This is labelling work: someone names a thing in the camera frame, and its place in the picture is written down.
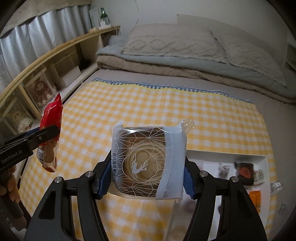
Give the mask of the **left human hand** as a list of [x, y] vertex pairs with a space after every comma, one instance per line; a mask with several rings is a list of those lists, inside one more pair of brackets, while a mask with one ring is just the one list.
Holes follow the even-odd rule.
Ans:
[[16, 165], [10, 168], [10, 178], [8, 179], [6, 185], [0, 187], [0, 196], [3, 196], [8, 192], [11, 201], [19, 203], [21, 198], [19, 195], [16, 178], [14, 176], [15, 171]]

